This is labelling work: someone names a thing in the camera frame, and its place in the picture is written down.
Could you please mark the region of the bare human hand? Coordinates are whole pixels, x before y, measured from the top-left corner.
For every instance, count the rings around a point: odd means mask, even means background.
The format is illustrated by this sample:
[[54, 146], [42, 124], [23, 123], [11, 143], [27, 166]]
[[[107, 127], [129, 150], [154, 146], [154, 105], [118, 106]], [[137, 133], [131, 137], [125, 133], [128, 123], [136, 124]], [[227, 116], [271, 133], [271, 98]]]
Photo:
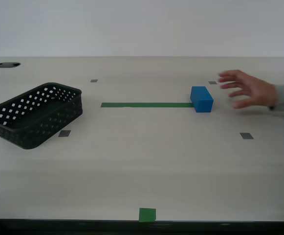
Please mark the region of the bare human hand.
[[218, 74], [222, 89], [239, 88], [229, 94], [230, 98], [247, 96], [246, 99], [235, 101], [232, 106], [242, 109], [250, 106], [274, 107], [278, 104], [278, 94], [273, 84], [250, 76], [240, 70], [227, 70]]

